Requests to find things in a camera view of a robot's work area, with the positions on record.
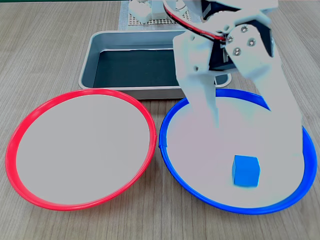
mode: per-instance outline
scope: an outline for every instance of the wire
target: wire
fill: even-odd
[[[172,8],[168,5],[167,0],[163,0],[163,7],[164,10],[166,12],[166,14],[168,14],[168,16],[173,19],[175,22],[177,22],[179,25],[181,25],[182,27],[190,30],[191,32],[200,35],[202,37],[205,37],[209,40],[221,40],[221,41],[225,41],[226,38],[224,36],[218,36],[215,35],[211,32],[205,31],[205,30],[201,30],[200,28],[196,27],[195,25],[192,25],[192,23],[190,23],[190,21],[186,21],[184,20],[182,17],[174,14],[174,11],[172,10]]]

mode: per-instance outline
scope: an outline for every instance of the red plate rim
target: red plate rim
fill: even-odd
[[[42,114],[44,114],[46,111],[49,109],[53,108],[54,106],[57,106],[60,103],[63,103],[67,100],[81,97],[81,96],[86,96],[86,95],[107,95],[107,96],[112,96],[116,97],[119,99],[122,99],[133,106],[135,106],[144,116],[144,118],[147,121],[147,124],[149,126],[149,134],[150,134],[150,142],[149,142],[149,148],[148,152],[146,155],[146,158],[139,169],[139,171],[136,173],[136,175],[133,177],[133,179],[128,182],[126,185],[118,189],[117,191],[113,192],[112,194],[105,196],[103,198],[100,198],[95,201],[87,202],[87,203],[81,203],[81,204],[73,204],[73,205],[66,205],[66,204],[56,204],[53,202],[49,202],[46,200],[43,200],[33,193],[31,193],[22,183],[20,180],[20,177],[18,175],[17,171],[17,152],[19,148],[19,144],[27,131],[27,129],[30,127],[30,125]],[[6,155],[5,155],[5,169],[7,173],[7,177],[13,186],[14,190],[25,200],[28,202],[38,206],[42,207],[45,209],[49,210],[55,210],[55,211],[74,211],[74,210],[82,210],[82,209],[87,209],[91,207],[95,207],[97,205],[100,205],[102,203],[105,203],[123,192],[125,192],[128,188],[130,188],[140,177],[141,175],[145,172],[147,167],[149,166],[154,154],[155,154],[155,149],[156,149],[156,143],[157,143],[157,132],[156,132],[156,126],[155,122],[151,116],[151,114],[148,112],[148,110],[145,108],[145,106],[140,103],[138,100],[135,98],[119,92],[115,90],[109,90],[109,89],[101,89],[101,88],[96,88],[96,89],[82,89],[82,90],[76,90],[72,92],[68,92],[65,94],[62,94],[60,96],[57,96],[44,104],[40,105],[38,108],[36,108],[34,111],[32,111],[21,123],[20,125],[16,128],[14,131],[7,150],[6,150]]]

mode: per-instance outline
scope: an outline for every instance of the screw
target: screw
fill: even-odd
[[[253,47],[254,45],[256,45],[256,40],[254,38],[250,38],[248,41],[248,46]]]
[[[232,43],[233,40],[234,40],[233,36],[228,36],[228,38],[227,38],[228,43]]]
[[[241,54],[241,49],[240,48],[235,48],[234,50],[233,50],[233,55],[235,55],[235,56],[239,56]]]
[[[247,27],[247,25],[244,25],[242,28],[241,28],[241,32],[242,33],[245,33],[245,32],[247,32],[248,31],[248,27]]]

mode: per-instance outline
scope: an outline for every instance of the blue cube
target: blue cube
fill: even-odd
[[[254,156],[234,157],[232,165],[233,183],[239,187],[257,187],[260,177],[258,159]]]

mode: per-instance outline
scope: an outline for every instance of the white plastic part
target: white plastic part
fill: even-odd
[[[281,59],[273,43],[269,56],[259,31],[252,25],[239,25],[225,47],[238,71],[251,79],[281,126],[275,141],[290,142],[295,155],[303,153],[302,114],[282,70]]]
[[[176,79],[193,111],[208,128],[219,126],[216,106],[215,76],[226,74],[209,71],[213,42],[191,31],[173,39]]]
[[[129,2],[129,13],[140,23],[146,24],[152,18],[151,7],[149,3],[132,0]]]
[[[201,29],[207,32],[228,34],[235,26],[249,21],[257,20],[261,24],[268,26],[270,18],[258,9],[244,9],[237,12],[222,11],[211,16],[207,22],[201,24]]]

